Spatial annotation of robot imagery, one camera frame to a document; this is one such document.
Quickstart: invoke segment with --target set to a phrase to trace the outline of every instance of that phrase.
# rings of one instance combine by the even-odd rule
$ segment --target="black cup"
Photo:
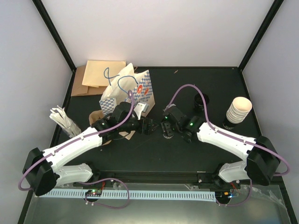
[[[231,130],[231,129],[233,129],[234,127],[236,127],[236,125],[237,125],[237,124],[234,124],[234,123],[230,122],[230,121],[228,120],[228,118],[225,116],[225,119],[224,119],[224,121],[223,121],[223,126],[224,126],[226,129]]]
[[[210,102],[210,98],[204,93],[202,95],[204,95],[206,105],[208,105],[208,103]],[[196,94],[194,96],[194,107],[193,107],[193,109],[194,109],[195,112],[198,112],[198,113],[205,110],[204,104],[203,104],[203,101],[202,101],[202,98],[201,98],[200,94]]]

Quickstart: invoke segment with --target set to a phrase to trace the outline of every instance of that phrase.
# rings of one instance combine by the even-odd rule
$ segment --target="paper cup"
[[[223,126],[226,129],[234,128],[246,118],[251,109],[252,103],[250,100],[245,97],[236,97],[226,113]]]
[[[245,97],[236,97],[233,100],[233,108],[238,112],[249,112],[252,109],[252,103],[249,99]]]

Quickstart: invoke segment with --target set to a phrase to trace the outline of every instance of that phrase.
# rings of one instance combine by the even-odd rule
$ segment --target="blue checkered paper bag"
[[[135,102],[146,102],[151,106],[155,104],[153,88],[151,86],[150,72],[143,72],[143,78],[133,90]],[[130,98],[125,99],[126,102],[131,102]]]
[[[128,90],[133,92],[135,102],[148,103],[149,107],[143,114],[143,116],[147,116],[155,105],[150,72],[147,70],[135,74],[132,63],[123,68],[113,79],[111,85],[104,91],[100,100],[100,106],[104,115],[113,112],[120,102],[130,102],[127,94]]]

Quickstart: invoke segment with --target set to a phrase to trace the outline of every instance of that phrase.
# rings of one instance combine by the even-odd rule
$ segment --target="black frame edge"
[[[68,105],[70,103],[71,90],[72,90],[72,87],[73,87],[73,83],[74,83],[74,79],[75,79],[75,74],[76,74],[76,69],[72,72],[70,83],[69,83],[69,86],[68,86],[67,91],[66,91],[64,102],[62,104],[62,107],[65,108],[65,111],[67,111]],[[50,144],[50,147],[53,147],[53,146],[57,145],[60,133],[61,133],[61,127],[59,125],[56,125],[55,131],[54,131],[54,134],[53,134],[53,137],[52,137],[52,141],[51,141],[51,144]],[[29,206],[30,206],[30,202],[31,202],[32,196],[33,196],[33,191],[30,190],[28,192],[26,200],[24,202],[23,209],[21,211],[18,224],[23,224],[25,222],[25,218],[26,218]]]
[[[259,42],[261,41],[263,35],[265,34],[266,30],[268,29],[269,25],[271,24],[273,18],[275,17],[277,11],[279,10],[280,6],[284,0],[274,0],[272,6],[270,7],[266,17],[264,18],[260,28],[258,29],[252,43],[250,44],[244,58],[242,59],[239,70],[243,71],[246,67],[247,63],[249,62],[251,56],[253,55],[256,47],[258,46]]]
[[[289,198],[286,188],[280,187],[280,191],[281,191],[282,197],[284,199],[286,211],[288,212],[291,223],[298,224],[298,221],[297,221],[297,218],[296,218],[296,215],[295,215],[295,212],[294,212],[294,209],[293,209],[293,206],[290,201],[290,198]]]
[[[239,71],[239,75],[241,77],[244,89],[246,91],[247,98],[251,101],[251,98],[250,98],[250,95],[249,95],[249,92],[248,92],[248,88],[247,88],[247,85],[246,85],[246,82],[245,82],[245,79],[244,79],[244,75],[243,75],[241,70],[238,70],[238,71]],[[253,114],[253,117],[254,117],[254,122],[256,123],[257,129],[258,129],[258,134],[262,135],[261,128],[260,128],[260,125],[257,121],[256,112],[254,111],[254,108],[252,109],[252,114]]]
[[[28,191],[27,197],[25,199],[25,202],[24,202],[24,205],[22,208],[22,212],[19,217],[18,224],[23,224],[25,222],[25,218],[26,218],[29,206],[30,206],[32,196],[33,196],[33,191],[32,190]]]
[[[75,66],[73,60],[71,59],[71,56],[70,56],[69,52],[67,51],[64,43],[62,42],[62,39],[60,38],[59,33],[57,32],[45,6],[43,5],[43,2],[41,0],[32,0],[32,1],[33,1],[34,5],[36,6],[39,14],[41,15],[44,23],[48,27],[48,30],[50,31],[52,37],[54,38],[57,46],[59,47],[62,55],[64,56],[66,62],[68,63],[70,69],[72,71],[74,71],[76,69],[76,66]]]

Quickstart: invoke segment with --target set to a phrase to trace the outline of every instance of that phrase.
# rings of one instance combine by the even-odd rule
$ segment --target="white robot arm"
[[[220,178],[220,182],[251,179],[255,183],[269,185],[280,160],[268,152],[245,144],[245,142],[259,144],[276,152],[266,137],[260,136],[258,139],[245,137],[211,124],[214,130],[200,117],[188,118],[175,105],[167,108],[164,116],[161,125],[166,138],[171,138],[174,135],[173,130],[177,130],[187,142],[191,142],[193,136],[196,136],[199,141],[215,145],[241,159],[239,162],[225,163],[216,169],[215,178]],[[243,142],[221,133],[241,139]]]
[[[154,122],[151,119],[142,117],[142,113],[146,111],[148,105],[140,102],[134,108],[132,116],[123,125],[104,134],[90,135],[120,123],[127,116],[130,106],[130,103],[121,102],[113,113],[106,118],[96,121],[80,135],[42,152],[38,148],[31,150],[23,173],[37,160],[46,157],[45,161],[41,162],[26,176],[35,194],[37,196],[46,194],[55,186],[65,183],[87,182],[90,180],[93,171],[87,164],[83,163],[76,166],[65,166],[65,164],[88,150],[113,140],[119,132],[139,131],[144,134],[150,134],[153,131]]]

